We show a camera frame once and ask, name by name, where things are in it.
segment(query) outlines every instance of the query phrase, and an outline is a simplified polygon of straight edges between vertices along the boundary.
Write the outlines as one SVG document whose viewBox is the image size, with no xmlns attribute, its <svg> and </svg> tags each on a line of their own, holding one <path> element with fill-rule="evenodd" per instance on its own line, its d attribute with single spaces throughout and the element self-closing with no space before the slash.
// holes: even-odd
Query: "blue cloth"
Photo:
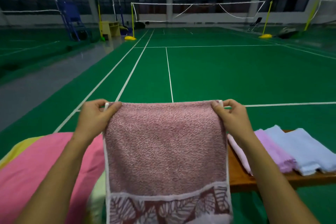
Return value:
<svg viewBox="0 0 336 224">
<path fill-rule="evenodd" d="M 311 137 L 303 128 L 285 133 L 277 125 L 265 130 L 266 134 L 296 160 L 295 169 L 302 175 L 311 175 L 317 169 L 336 170 L 336 154 Z"/>
</svg>

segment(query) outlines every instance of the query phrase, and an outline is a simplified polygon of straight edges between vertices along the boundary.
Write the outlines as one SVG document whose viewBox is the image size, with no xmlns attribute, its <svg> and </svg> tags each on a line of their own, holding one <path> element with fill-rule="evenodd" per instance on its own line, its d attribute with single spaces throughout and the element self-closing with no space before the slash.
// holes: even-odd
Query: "hand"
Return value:
<svg viewBox="0 0 336 224">
<path fill-rule="evenodd" d="M 212 101 L 211 106 L 241 148 L 246 140 L 255 137 L 245 106 L 233 99 L 223 101 L 223 106 L 231 106 L 231 109 L 224 109 L 216 101 Z"/>
<path fill-rule="evenodd" d="M 93 139 L 105 129 L 108 121 L 122 105 L 121 102 L 116 102 L 103 112 L 103 109 L 100 109 L 100 107 L 104 106 L 107 102 L 105 99 L 97 99 L 85 102 L 82 105 L 77 127 L 73 134 L 76 140 L 82 140 L 83 143 L 89 146 Z"/>
</svg>

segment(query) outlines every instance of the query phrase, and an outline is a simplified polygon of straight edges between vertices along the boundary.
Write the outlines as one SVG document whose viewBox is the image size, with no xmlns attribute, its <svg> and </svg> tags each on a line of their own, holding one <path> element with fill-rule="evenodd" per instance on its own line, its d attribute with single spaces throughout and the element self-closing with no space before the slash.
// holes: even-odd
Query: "light pink cloth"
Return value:
<svg viewBox="0 0 336 224">
<path fill-rule="evenodd" d="M 12 223 L 60 156 L 73 133 L 45 136 L 0 170 L 0 223 Z M 86 150 L 70 200 L 66 223 L 82 223 L 90 193 L 104 171 L 103 137 Z"/>
<path fill-rule="evenodd" d="M 275 144 L 272 139 L 265 133 L 265 131 L 259 129 L 254 133 L 282 173 L 289 173 L 295 168 L 295 159 L 287 152 L 285 152 L 282 148 L 280 148 L 277 144 Z M 243 150 L 237 145 L 231 135 L 228 135 L 227 137 L 245 170 L 249 174 L 253 175 L 249 162 L 247 161 L 246 155 Z"/>
<path fill-rule="evenodd" d="M 227 143 L 210 101 L 123 103 L 105 131 L 108 223 L 229 223 Z"/>
</svg>

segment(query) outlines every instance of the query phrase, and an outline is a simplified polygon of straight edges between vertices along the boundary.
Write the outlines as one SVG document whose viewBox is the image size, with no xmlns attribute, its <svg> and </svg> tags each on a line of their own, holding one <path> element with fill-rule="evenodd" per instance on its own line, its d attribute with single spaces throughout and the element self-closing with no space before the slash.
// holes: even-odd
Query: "person's right arm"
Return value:
<svg viewBox="0 0 336 224">
<path fill-rule="evenodd" d="M 319 223 L 254 134 L 245 106 L 233 99 L 223 104 L 231 109 L 221 107 L 216 101 L 211 103 L 246 155 L 270 223 Z"/>
</svg>

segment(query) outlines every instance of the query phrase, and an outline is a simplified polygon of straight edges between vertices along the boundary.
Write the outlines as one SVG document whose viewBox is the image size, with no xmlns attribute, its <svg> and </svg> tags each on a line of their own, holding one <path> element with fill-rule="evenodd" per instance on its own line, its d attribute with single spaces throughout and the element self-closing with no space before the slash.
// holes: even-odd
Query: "person's left hand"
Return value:
<svg viewBox="0 0 336 224">
<path fill-rule="evenodd" d="M 73 137 L 89 146 L 93 139 L 98 136 L 107 126 L 111 117 L 119 110 L 122 103 L 116 102 L 105 112 L 100 107 L 108 101 L 97 99 L 85 102 L 79 114 L 78 123 Z"/>
</svg>

